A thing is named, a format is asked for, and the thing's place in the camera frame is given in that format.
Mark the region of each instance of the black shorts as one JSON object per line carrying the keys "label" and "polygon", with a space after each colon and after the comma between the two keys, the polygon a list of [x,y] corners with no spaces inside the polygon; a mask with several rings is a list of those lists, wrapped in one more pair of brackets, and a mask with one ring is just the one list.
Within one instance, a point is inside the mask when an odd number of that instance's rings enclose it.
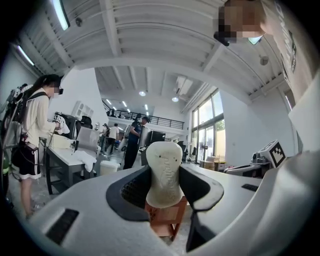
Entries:
{"label": "black shorts", "polygon": [[32,150],[24,142],[20,142],[12,157],[12,163],[19,167],[20,178],[38,179],[41,177],[39,150]]}

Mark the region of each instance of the black backpack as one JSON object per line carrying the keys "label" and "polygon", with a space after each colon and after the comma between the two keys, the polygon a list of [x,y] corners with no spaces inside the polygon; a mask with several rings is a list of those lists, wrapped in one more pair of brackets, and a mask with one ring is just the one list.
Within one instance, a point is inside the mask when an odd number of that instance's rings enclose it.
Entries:
{"label": "black backpack", "polygon": [[30,93],[28,93],[28,91],[25,91],[24,93],[21,93],[17,97],[17,98],[20,97],[21,100],[19,100],[15,103],[16,112],[15,112],[15,115],[14,115],[12,121],[16,121],[16,122],[22,124],[24,121],[25,114],[26,114],[27,102],[31,101],[37,97],[40,97],[40,96],[47,96],[47,94],[44,91],[38,92],[32,96],[29,96],[29,95],[30,95]]}
{"label": "black backpack", "polygon": [[14,135],[11,134],[11,136],[9,136],[9,138],[14,137],[14,142],[9,139],[11,145],[16,144],[18,142],[17,140],[20,139],[18,133],[22,132],[22,123],[26,114],[27,102],[40,96],[47,96],[44,91],[38,92],[34,95],[32,95],[32,93],[32,91],[27,90],[8,102],[5,115],[1,123],[0,136],[3,140],[5,138],[6,131],[8,131],[9,134],[14,133]]}

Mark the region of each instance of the black strap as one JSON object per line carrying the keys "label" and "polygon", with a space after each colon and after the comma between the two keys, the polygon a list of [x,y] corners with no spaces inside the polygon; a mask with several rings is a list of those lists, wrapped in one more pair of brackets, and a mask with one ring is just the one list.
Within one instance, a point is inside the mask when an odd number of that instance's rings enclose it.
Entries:
{"label": "black strap", "polygon": [[47,96],[48,97],[48,95],[44,91],[41,91],[41,92],[36,93],[35,95],[32,95],[30,98],[28,98],[28,101],[31,101],[37,97],[40,97],[40,96]]}

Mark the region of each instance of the hand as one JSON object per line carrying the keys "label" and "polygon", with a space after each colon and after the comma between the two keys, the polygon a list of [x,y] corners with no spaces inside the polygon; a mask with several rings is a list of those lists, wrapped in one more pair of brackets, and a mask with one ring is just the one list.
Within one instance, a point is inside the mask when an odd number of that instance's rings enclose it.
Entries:
{"label": "hand", "polygon": [[55,129],[60,130],[60,123],[58,123],[58,122],[55,123]]}

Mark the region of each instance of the railing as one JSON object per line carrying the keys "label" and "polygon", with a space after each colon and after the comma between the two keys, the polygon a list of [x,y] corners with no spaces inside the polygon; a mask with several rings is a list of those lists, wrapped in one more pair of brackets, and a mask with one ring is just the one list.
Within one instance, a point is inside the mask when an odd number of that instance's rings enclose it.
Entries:
{"label": "railing", "polygon": [[[110,108],[106,103],[103,102],[105,111],[109,113],[109,117],[112,117],[112,108]],[[124,117],[127,120],[135,120],[137,117],[138,113],[135,112],[130,112],[128,113],[127,111],[122,111],[122,110],[115,110],[114,111],[114,116],[115,118],[120,118],[120,117]],[[176,129],[184,129],[184,123],[185,122],[181,122],[181,121],[176,121],[176,120],[171,120],[171,119],[167,119],[167,118],[162,118],[162,117],[157,117],[157,116],[152,116],[152,115],[148,115],[147,116],[150,120],[150,124],[153,125],[158,125],[158,126],[165,126],[165,127],[171,127],[171,128],[176,128]]]}

